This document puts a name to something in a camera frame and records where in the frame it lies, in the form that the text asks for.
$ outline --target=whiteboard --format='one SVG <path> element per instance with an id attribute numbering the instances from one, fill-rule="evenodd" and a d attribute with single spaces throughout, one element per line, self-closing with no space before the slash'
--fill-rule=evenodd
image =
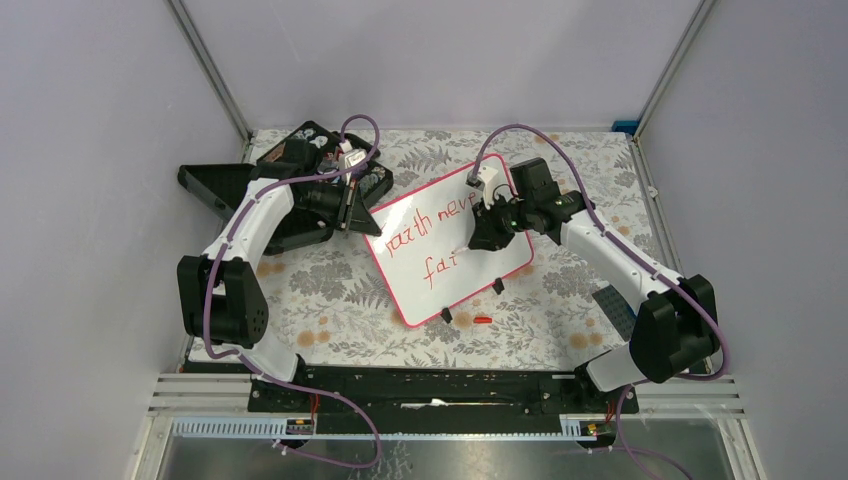
<path id="1" fill-rule="evenodd" d="M 500 156 L 483 165 L 495 168 L 498 194 L 506 198 L 512 179 Z M 533 260 L 530 235 L 518 234 L 498 252 L 454 250 L 465 247 L 474 230 L 472 207 L 482 192 L 465 183 L 470 163 L 371 211 L 383 234 L 365 242 L 404 323 L 418 327 L 491 287 Z"/>

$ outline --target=white panel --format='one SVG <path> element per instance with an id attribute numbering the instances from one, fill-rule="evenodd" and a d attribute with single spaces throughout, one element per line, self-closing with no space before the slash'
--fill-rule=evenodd
<path id="1" fill-rule="evenodd" d="M 422 325 L 490 287 L 533 260 L 528 233 L 517 233 L 497 252 L 464 248 L 474 231 L 472 208 L 482 192 L 466 184 L 473 163 L 372 211 L 383 234 L 364 235 L 380 275 L 410 327 Z M 498 195 L 511 198 L 512 179 L 503 158 L 483 160 L 497 174 Z"/>
<path id="2" fill-rule="evenodd" d="M 698 0 L 188 0 L 253 128 L 636 118 Z"/>
<path id="3" fill-rule="evenodd" d="M 121 478 L 240 139 L 164 1 L 0 6 L 0 477 Z"/>
<path id="4" fill-rule="evenodd" d="M 846 45 L 846 2 L 721 2 L 644 136 L 774 479 L 845 476 Z"/>

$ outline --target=black clip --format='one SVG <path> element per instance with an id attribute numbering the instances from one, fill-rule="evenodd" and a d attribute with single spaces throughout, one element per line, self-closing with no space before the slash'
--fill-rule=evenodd
<path id="1" fill-rule="evenodd" d="M 503 286 L 503 280 L 501 280 L 501 277 L 495 279 L 495 283 L 492 284 L 492 288 L 498 295 L 506 289 L 506 287 Z"/>

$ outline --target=leaf pattern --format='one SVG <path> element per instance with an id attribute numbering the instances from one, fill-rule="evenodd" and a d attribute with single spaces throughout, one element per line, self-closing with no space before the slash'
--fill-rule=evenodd
<path id="1" fill-rule="evenodd" d="M 288 132 L 261 130 L 250 160 Z M 366 139 L 371 132 L 356 134 Z M 387 130 L 380 162 L 395 184 L 381 202 L 467 164 L 490 132 Z M 624 135 L 553 133 L 575 162 L 586 188 L 617 231 L 656 257 L 642 191 Z M 535 135 L 508 131 L 488 151 L 508 162 L 548 160 L 562 190 L 575 189 L 568 166 Z M 330 241 L 265 257 L 256 269 L 268 300 L 268 333 L 310 363 L 439 368 L 568 370 L 622 343 L 591 293 L 606 286 L 579 257 L 533 236 L 532 268 L 504 279 L 506 290 L 487 290 L 457 305 L 454 320 L 434 319 L 410 329 L 392 302 L 371 253 L 358 234 L 336 232 Z M 475 325 L 477 315 L 492 317 Z M 192 361 L 208 361 L 195 339 Z"/>

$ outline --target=floral tablecloth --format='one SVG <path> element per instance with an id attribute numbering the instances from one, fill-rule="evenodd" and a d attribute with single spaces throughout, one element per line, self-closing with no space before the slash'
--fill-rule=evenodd
<path id="1" fill-rule="evenodd" d="M 251 161 L 286 135 L 260 131 Z M 356 131 L 372 140 L 368 131 Z M 489 132 L 387 130 L 380 162 L 395 174 L 389 201 L 474 160 Z M 620 233 L 652 256 L 651 232 L 630 149 L 623 134 L 551 133 L 575 161 L 589 194 Z M 562 190 L 576 184 L 565 162 L 541 138 L 509 131 L 489 148 L 507 163 L 548 160 Z M 406 327 L 361 234 L 337 232 L 326 243 L 264 257 L 256 274 L 270 308 L 266 335 L 312 364 L 570 370 L 622 339 L 591 294 L 606 282 L 586 262 L 546 237 L 531 235 L 531 265 L 451 310 L 454 320 Z M 478 315 L 491 324 L 474 324 Z M 209 361 L 194 339 L 189 359 Z"/>

